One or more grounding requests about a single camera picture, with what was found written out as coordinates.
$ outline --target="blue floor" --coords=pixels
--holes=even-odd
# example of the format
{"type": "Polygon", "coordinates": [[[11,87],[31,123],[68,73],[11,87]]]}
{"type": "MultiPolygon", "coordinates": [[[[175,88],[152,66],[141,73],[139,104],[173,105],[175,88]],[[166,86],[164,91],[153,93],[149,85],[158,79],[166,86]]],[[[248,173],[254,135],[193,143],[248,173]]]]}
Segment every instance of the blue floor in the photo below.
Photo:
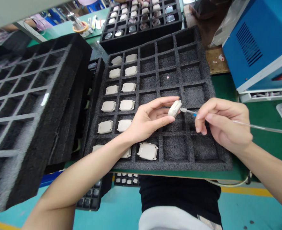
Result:
{"type": "MultiPolygon", "coordinates": [[[[21,228],[45,190],[40,188],[36,197],[0,213],[0,222],[21,228]]],[[[219,209],[224,230],[282,229],[282,206],[271,197],[222,193],[219,209]]],[[[98,212],[76,210],[74,230],[138,229],[140,216],[139,188],[114,186],[98,212]]]]}

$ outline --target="green workbench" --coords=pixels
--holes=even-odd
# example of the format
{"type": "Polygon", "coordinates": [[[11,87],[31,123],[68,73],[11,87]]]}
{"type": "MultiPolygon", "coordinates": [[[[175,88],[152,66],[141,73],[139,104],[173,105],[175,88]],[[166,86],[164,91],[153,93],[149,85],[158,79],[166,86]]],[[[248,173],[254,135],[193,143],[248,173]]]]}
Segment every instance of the green workbench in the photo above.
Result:
{"type": "MultiPolygon", "coordinates": [[[[181,10],[183,11],[183,4],[180,2],[181,10]]],[[[89,17],[97,15],[98,19],[105,19],[107,17],[109,9],[103,9],[91,14],[81,16],[80,19],[88,21],[89,17]]],[[[46,30],[43,37],[47,40],[58,38],[60,36],[73,33],[72,23],[70,21],[54,26],[46,30]]],[[[100,40],[102,29],[95,30],[93,34],[86,38],[88,44],[91,44],[93,53],[97,52],[93,45],[96,41],[100,40]]],[[[31,41],[29,46],[35,45],[37,42],[31,41]]],[[[103,52],[102,57],[106,61],[106,53],[103,52]]],[[[231,74],[214,75],[211,77],[213,85],[215,87],[216,96],[231,101],[237,101],[237,93],[232,80],[231,74]]],[[[267,102],[256,102],[246,103],[250,112],[250,121],[252,124],[267,126],[271,128],[282,129],[282,119],[276,110],[276,105],[282,103],[281,101],[267,101],[267,102]]],[[[254,136],[254,142],[282,160],[282,134],[272,133],[257,129],[251,130],[254,136]]],[[[73,162],[68,162],[66,167],[71,165],[73,162]]],[[[198,171],[141,171],[141,170],[115,170],[112,172],[123,172],[123,173],[138,173],[138,174],[153,174],[153,175],[164,175],[174,177],[191,177],[191,178],[207,178],[207,179],[221,179],[221,180],[244,180],[247,175],[247,168],[244,164],[235,156],[233,156],[233,170],[224,172],[198,172],[198,171]]]]}

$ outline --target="white sticker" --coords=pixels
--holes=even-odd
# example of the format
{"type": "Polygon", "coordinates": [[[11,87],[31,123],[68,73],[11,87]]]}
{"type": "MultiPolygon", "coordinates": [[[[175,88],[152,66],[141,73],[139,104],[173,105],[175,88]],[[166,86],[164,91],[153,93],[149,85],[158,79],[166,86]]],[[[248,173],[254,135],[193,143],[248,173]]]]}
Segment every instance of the white sticker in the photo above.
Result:
{"type": "Polygon", "coordinates": [[[46,102],[48,101],[48,96],[49,96],[49,93],[46,93],[44,95],[44,98],[43,98],[43,100],[42,100],[42,102],[40,104],[41,106],[44,106],[46,104],[46,102]]]}

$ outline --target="blue equipment cabinet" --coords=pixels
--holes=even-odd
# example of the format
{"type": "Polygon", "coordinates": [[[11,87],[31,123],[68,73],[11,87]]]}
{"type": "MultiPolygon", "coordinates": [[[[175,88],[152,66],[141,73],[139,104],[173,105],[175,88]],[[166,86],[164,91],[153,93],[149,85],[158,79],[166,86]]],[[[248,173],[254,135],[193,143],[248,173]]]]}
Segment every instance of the blue equipment cabinet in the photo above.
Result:
{"type": "Polygon", "coordinates": [[[282,90],[282,1],[251,0],[223,51],[239,94],[282,90]]]}

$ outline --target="right hand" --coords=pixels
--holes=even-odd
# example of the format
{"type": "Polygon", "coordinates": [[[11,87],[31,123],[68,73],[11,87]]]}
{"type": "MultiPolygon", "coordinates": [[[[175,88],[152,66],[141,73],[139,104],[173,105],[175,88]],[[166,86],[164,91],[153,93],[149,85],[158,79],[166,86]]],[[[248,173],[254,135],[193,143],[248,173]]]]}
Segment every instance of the right hand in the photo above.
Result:
{"type": "Polygon", "coordinates": [[[199,109],[196,119],[196,132],[207,134],[205,120],[210,124],[214,139],[231,151],[236,153],[244,150],[253,139],[250,127],[240,125],[231,120],[249,122],[249,110],[246,105],[219,98],[211,98],[199,109]]]}

